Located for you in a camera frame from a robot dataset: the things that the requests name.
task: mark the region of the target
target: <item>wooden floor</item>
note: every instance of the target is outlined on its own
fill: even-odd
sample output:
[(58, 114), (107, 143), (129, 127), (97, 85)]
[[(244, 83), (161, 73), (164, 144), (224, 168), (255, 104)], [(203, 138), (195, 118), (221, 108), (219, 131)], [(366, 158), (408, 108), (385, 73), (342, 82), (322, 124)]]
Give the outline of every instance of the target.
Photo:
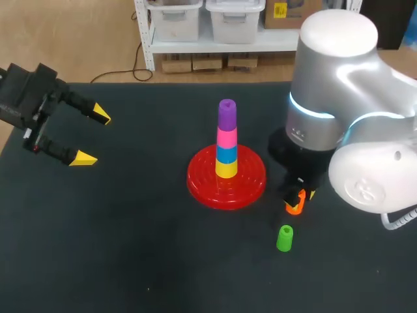
[[(0, 67), (16, 63), (34, 70), (44, 63), (66, 82), (89, 82), (102, 72), (131, 69), (139, 43), (137, 23), (130, 19), (133, 11), (133, 0), (2, 0)], [(292, 78), (293, 57), (294, 53), (264, 55), (253, 74), (169, 75), (156, 71), (149, 83), (287, 81)], [(417, 77), (417, 53), (412, 50), (384, 51), (381, 57), (397, 70)], [(144, 66), (139, 53), (138, 67)], [(135, 80), (131, 74), (117, 74), (100, 82)], [(11, 127), (0, 123), (0, 150), (10, 131)]]

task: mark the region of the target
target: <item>green peg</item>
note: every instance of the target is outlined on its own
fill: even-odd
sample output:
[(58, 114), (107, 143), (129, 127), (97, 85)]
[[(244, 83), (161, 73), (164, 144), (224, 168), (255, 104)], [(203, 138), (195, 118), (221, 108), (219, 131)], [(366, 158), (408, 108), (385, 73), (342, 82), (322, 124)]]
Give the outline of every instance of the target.
[(276, 247), (279, 251), (288, 252), (291, 250), (293, 234), (293, 228), (290, 225), (284, 225), (280, 228), (278, 240), (276, 241)]

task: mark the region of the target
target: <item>white storage box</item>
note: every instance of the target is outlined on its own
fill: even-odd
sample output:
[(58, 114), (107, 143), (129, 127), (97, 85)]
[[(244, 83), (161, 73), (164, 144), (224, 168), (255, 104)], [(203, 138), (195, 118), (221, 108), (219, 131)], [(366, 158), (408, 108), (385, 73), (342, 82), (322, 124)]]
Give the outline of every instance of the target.
[(156, 35), (161, 41), (198, 40), (199, 9), (203, 0), (191, 0), (189, 5), (160, 5), (147, 1)]
[(259, 13), (265, 0), (207, 0), (214, 41), (222, 44), (251, 44), (256, 40)]

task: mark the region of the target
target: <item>blue ring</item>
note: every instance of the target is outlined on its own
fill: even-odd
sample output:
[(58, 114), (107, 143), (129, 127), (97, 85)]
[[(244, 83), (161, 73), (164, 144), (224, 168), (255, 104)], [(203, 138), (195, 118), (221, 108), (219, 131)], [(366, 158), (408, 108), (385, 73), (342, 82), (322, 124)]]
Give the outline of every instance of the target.
[(237, 146), (224, 149), (217, 146), (216, 158), (223, 164), (230, 164), (237, 160)]

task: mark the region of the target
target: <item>purple cap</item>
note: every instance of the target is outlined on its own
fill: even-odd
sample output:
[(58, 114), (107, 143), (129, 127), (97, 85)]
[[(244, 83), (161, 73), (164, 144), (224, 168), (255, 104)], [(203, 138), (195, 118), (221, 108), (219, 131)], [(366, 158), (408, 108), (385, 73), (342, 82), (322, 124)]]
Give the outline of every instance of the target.
[(219, 103), (218, 126), (222, 131), (230, 132), (236, 128), (236, 102), (224, 99)]

